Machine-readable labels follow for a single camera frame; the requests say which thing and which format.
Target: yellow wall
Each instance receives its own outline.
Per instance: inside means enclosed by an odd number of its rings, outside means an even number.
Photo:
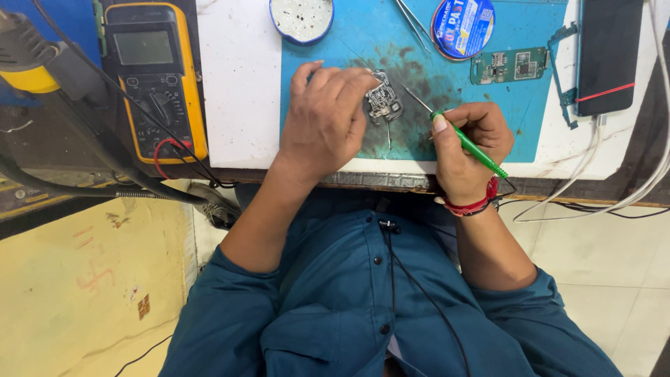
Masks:
[[[0,375],[114,376],[174,330],[192,237],[190,206],[115,199],[0,241]],[[121,376],[156,376],[168,343]]]

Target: digital multimeter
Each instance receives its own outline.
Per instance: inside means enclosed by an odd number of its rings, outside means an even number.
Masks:
[[[107,8],[105,23],[108,50],[116,60],[123,90],[187,146],[190,143],[199,159],[205,158],[205,131],[184,13],[168,3],[118,4]],[[128,100],[125,104],[137,156],[153,163],[159,143],[170,136]],[[182,162],[169,146],[160,148],[157,157],[161,164]],[[184,160],[194,161],[193,157]]]

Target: man's left hand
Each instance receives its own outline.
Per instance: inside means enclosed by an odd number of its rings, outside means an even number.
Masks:
[[[289,113],[273,163],[310,189],[358,153],[366,126],[362,100],[379,86],[369,69],[322,63],[303,63],[291,79]]]

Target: hand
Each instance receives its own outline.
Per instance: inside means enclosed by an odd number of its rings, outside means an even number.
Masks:
[[[291,79],[289,113],[273,165],[280,164],[288,178],[312,187],[342,168],[363,141],[363,97],[378,86],[369,69],[322,68],[322,61],[298,67]]]
[[[514,136],[493,102],[466,103],[433,119],[433,140],[438,152],[438,182],[453,205],[466,206],[486,197],[486,185],[493,172],[461,148],[459,127],[497,164],[512,150]]]

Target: black smartphone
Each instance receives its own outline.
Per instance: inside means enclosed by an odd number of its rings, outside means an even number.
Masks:
[[[632,105],[644,0],[582,0],[577,114]]]

